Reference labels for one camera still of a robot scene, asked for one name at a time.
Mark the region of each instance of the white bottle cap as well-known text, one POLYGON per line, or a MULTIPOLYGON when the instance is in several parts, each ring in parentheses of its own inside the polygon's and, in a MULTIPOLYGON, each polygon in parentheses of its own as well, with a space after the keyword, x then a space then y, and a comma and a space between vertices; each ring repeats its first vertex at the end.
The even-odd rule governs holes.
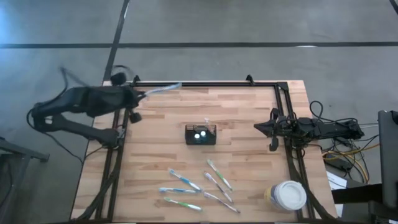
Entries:
POLYGON ((279 184, 275 196, 279 205, 290 211, 302 208, 307 201, 303 186, 291 180, 279 184))

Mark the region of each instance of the black basket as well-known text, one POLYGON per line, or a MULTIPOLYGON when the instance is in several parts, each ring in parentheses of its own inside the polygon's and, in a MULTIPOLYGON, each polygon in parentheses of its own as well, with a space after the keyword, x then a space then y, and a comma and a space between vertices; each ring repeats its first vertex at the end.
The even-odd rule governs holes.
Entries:
POLYGON ((205 125, 185 125, 185 142, 187 145, 215 145, 217 138, 217 126, 210 125, 212 133, 205 125))

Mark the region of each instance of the green toothbrush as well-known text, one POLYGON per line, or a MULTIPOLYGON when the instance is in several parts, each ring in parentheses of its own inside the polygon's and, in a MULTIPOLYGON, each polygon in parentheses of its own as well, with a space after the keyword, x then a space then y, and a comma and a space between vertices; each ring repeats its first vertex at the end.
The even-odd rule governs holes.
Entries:
POLYGON ((194 210, 196 210, 196 211, 201 212, 201 207, 198 207, 198 206, 196 206, 196 205, 190 205, 190 204, 185 203, 185 202, 174 201, 174 200, 171 200, 171 199, 168 198, 168 197, 165 197, 164 200, 166 200, 166 201, 168 201, 168 202, 173 202, 173 203, 179 204, 179 205, 184 206, 184 207, 187 207, 187 208, 192 208, 192 209, 194 209, 194 210))
POLYGON ((207 160, 207 164, 211 166, 211 168, 216 172, 217 176, 224 182, 224 184, 232 191, 231 185, 226 181, 226 179, 220 174, 216 166, 214 166, 213 161, 211 159, 207 160))

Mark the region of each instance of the concrete floor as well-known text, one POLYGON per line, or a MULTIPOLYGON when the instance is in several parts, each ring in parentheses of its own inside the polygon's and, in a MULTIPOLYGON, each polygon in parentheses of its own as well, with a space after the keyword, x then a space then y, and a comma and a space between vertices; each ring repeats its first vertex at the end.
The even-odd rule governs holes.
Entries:
MULTIPOLYGON (((0 44, 111 43, 122 4, 1 0, 0 44)), ((397 22, 388 0, 131 0, 121 42, 398 41, 397 22)), ((60 65, 90 85, 100 85, 109 52, 0 49, 0 136, 50 153, 48 163, 32 161, 29 166, 12 223, 68 220, 80 163, 31 130, 25 115, 34 103, 63 88, 60 65)), ((242 80, 247 74, 256 80, 304 80, 310 101, 325 105, 324 117, 375 123, 379 110, 398 110, 397 58, 398 47, 119 49, 115 64, 131 67, 143 80, 242 80)), ((68 117, 92 123, 83 115, 68 117)), ((370 137, 377 128, 365 132, 370 137)), ((55 135, 83 157, 87 140, 55 135)), ((378 150, 365 155, 370 183, 380 183, 378 150)), ((354 179, 360 180, 355 172, 354 179)))

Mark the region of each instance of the wooden table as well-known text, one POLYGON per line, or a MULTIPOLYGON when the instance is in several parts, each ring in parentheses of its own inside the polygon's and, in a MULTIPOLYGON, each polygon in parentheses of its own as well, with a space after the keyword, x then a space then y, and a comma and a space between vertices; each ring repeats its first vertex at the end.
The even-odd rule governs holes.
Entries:
MULTIPOLYGON (((311 116, 304 82, 288 83, 297 116, 311 116)), ((269 120, 273 107, 276 107, 275 93, 268 87, 189 87, 142 100, 136 109, 142 121, 129 124, 127 131, 113 221, 294 221, 295 213, 275 211, 264 201, 266 188, 290 180, 284 146, 270 152, 269 139, 253 128, 255 123, 269 120), (217 125, 217 144, 186 145, 185 125, 204 124, 205 118, 217 125), (207 159, 213 160, 234 188, 230 195, 240 215, 203 195, 159 193, 159 187, 190 188, 168 173, 167 169, 173 168, 205 191, 225 199, 203 176, 203 172, 208 171, 219 180, 206 163, 207 159), (203 211, 166 202, 165 196, 201 206, 203 211)), ((109 128, 112 120, 112 114, 97 117, 94 127, 109 128)), ((98 147, 97 142, 91 142, 87 153, 98 147)), ((317 147, 305 150, 310 188, 328 212, 336 216, 321 152, 317 147)), ((72 218, 79 216, 98 193, 105 157, 103 150, 86 159, 72 218)))

